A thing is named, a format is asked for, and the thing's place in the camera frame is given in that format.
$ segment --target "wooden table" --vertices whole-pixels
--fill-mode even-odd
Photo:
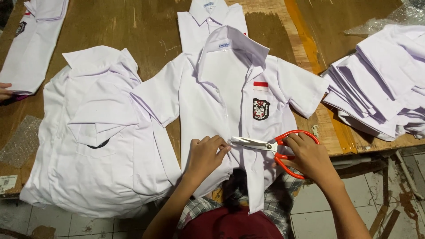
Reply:
[[[3,65],[14,33],[25,11],[18,0],[0,39]],[[335,60],[354,51],[361,37],[343,31],[366,20],[388,15],[401,5],[399,0],[227,0],[240,3],[245,11],[250,38],[270,48],[270,54],[318,74]],[[43,86],[66,66],[62,53],[98,45],[127,48],[139,65],[143,80],[153,77],[167,62],[181,53],[177,12],[188,11],[191,0],[70,0],[68,12],[54,50],[46,80],[35,96],[0,106],[0,148],[11,138],[25,115],[43,118]],[[320,104],[315,114],[304,119],[294,111],[300,129],[318,130],[319,140],[331,156],[383,151],[423,145],[425,140],[404,135],[384,142],[340,122],[334,110]],[[175,153],[180,159],[179,119],[167,126]],[[22,168],[0,163],[0,176],[18,175],[15,188],[22,189],[34,163],[35,154]]]

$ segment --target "bubble wrap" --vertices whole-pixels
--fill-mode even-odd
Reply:
[[[0,162],[21,168],[38,149],[38,127],[41,119],[31,115],[19,124],[12,138],[0,151]]]
[[[386,18],[372,18],[365,24],[345,30],[347,35],[375,34],[382,30],[387,24],[398,25],[425,25],[425,0],[415,0],[405,3],[390,13]]]

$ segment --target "red and white flag patch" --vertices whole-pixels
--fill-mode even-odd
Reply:
[[[267,82],[254,81],[254,90],[269,91],[269,84]]]

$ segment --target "scissors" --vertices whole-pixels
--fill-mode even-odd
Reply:
[[[295,158],[295,156],[278,153],[278,145],[287,146],[282,141],[284,138],[286,138],[289,134],[292,134],[292,133],[297,134],[297,133],[300,133],[300,132],[303,132],[307,136],[312,138],[317,145],[319,144],[319,140],[312,133],[310,133],[308,131],[304,131],[304,130],[299,130],[299,129],[288,131],[288,132],[276,137],[275,138],[276,142],[272,143],[272,144],[261,141],[261,140],[243,138],[243,137],[232,137],[232,138],[235,138],[235,139],[238,140],[238,141],[232,141],[232,143],[242,145],[242,146],[245,146],[245,147],[249,147],[249,148],[271,151],[275,155],[274,159],[275,159],[276,163],[278,165],[280,165],[281,167],[283,167],[283,169],[289,175],[291,175],[292,177],[297,178],[297,179],[306,179],[303,175],[296,174],[296,173],[292,172],[291,170],[289,170],[289,168],[286,167],[286,165],[284,165],[283,162],[281,161],[281,159],[292,160],[292,159]]]

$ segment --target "metal scissor blade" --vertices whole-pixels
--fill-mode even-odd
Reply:
[[[260,149],[260,150],[270,150],[267,148],[267,145],[269,143],[256,140],[256,139],[249,139],[249,138],[243,138],[243,137],[232,137],[233,139],[237,139],[238,141],[232,141],[234,144],[242,145],[245,147]]]

